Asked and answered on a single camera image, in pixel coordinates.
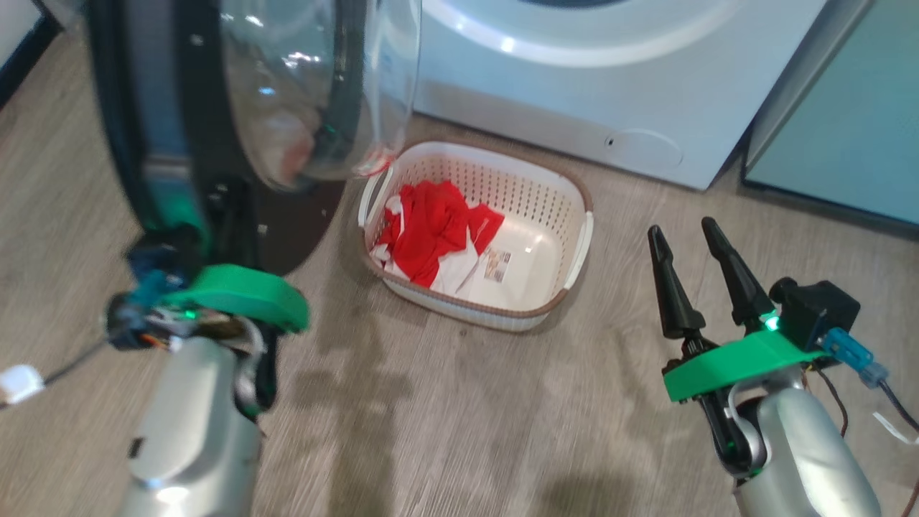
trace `green led light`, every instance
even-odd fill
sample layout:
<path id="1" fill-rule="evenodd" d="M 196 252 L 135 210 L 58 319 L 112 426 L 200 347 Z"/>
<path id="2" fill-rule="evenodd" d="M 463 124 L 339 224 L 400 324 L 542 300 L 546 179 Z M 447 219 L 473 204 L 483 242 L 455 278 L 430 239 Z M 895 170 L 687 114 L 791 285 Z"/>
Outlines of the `green led light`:
<path id="1" fill-rule="evenodd" d="M 765 325 L 769 330 L 778 330 L 778 316 L 772 316 L 768 318 L 765 322 Z"/>

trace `tag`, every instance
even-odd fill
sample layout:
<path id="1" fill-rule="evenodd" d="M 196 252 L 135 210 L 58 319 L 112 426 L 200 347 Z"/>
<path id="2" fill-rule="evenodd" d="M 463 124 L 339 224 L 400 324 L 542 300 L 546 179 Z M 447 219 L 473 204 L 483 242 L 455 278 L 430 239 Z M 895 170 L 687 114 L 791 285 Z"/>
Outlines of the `tag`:
<path id="1" fill-rule="evenodd" d="M 482 257 L 485 259 L 485 279 L 503 283 L 507 265 L 511 262 L 510 252 L 488 247 Z"/>
<path id="2" fill-rule="evenodd" d="M 897 440 L 900 440 L 901 442 L 906 443 L 907 445 L 919 445 L 919 438 L 916 438 L 915 442 L 910 442 L 908 438 L 903 436 L 903 433 L 897 431 L 897 428 L 893 427 L 893 424 L 891 424 L 889 421 L 887 421 L 887 419 L 882 417 L 880 413 L 878 413 L 877 411 L 874 412 L 874 418 L 878 419 L 878 422 L 880 422 L 880 425 L 884 426 L 884 428 L 887 429 L 887 432 L 892 434 L 893 437 L 896 438 Z"/>

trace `basket handle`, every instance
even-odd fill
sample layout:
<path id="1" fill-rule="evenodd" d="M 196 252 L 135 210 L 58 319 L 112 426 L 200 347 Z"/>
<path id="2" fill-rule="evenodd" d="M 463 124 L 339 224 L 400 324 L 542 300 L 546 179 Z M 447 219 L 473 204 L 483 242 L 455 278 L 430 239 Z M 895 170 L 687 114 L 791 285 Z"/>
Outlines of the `basket handle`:
<path id="1" fill-rule="evenodd" d="M 373 192 L 377 188 L 377 183 L 380 182 L 380 178 L 383 176 L 386 177 L 383 180 L 383 186 L 380 187 L 379 194 L 374 196 Z M 373 201 L 372 208 L 375 211 L 379 197 L 384 192 L 386 192 L 386 188 L 389 187 L 390 179 L 392 179 L 392 167 L 390 167 L 389 170 L 387 170 L 384 174 L 372 176 L 367 180 L 367 184 L 364 185 L 364 192 L 360 195 L 360 204 L 357 207 L 357 226 L 359 228 L 363 229 L 367 224 L 367 218 L 370 216 L 369 209 L 371 208 L 371 198 Z"/>
<path id="2" fill-rule="evenodd" d="M 584 222 L 581 224 L 581 234 L 577 237 L 577 247 L 574 249 L 574 260 L 568 270 L 568 277 L 565 278 L 564 288 L 570 290 L 574 286 L 578 275 L 581 274 L 581 268 L 587 259 L 587 250 L 590 249 L 590 240 L 594 237 L 594 213 L 588 212 L 584 215 Z"/>

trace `red cloth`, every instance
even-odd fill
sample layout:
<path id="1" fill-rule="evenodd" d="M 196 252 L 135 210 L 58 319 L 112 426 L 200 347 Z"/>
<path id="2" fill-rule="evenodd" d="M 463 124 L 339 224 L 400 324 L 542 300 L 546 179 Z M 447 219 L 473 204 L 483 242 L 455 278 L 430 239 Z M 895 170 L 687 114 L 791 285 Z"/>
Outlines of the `red cloth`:
<path id="1" fill-rule="evenodd" d="M 492 244 L 494 235 L 505 221 L 503 213 L 495 212 L 485 203 L 469 210 L 469 236 L 475 245 L 475 252 L 481 255 Z"/>
<path id="2" fill-rule="evenodd" d="M 449 181 L 405 185 L 399 197 L 405 231 L 400 235 L 399 215 L 387 210 L 387 226 L 377 244 L 389 245 L 392 259 L 405 276 L 426 288 L 437 277 L 440 257 L 466 249 L 467 231 L 481 255 L 505 219 L 484 204 L 470 209 L 462 192 Z"/>

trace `white connector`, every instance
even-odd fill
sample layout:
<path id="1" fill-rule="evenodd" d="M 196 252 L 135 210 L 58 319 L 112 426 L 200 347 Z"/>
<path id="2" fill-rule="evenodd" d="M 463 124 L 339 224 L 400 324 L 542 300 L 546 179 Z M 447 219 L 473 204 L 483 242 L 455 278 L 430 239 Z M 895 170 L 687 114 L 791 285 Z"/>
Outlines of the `white connector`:
<path id="1" fill-rule="evenodd" d="M 176 353 L 182 349 L 182 345 L 185 343 L 182 338 L 176 335 L 169 336 L 169 353 Z"/>
<path id="2" fill-rule="evenodd" d="M 45 389 L 45 380 L 30 364 L 17 364 L 0 373 L 0 392 L 10 406 Z"/>

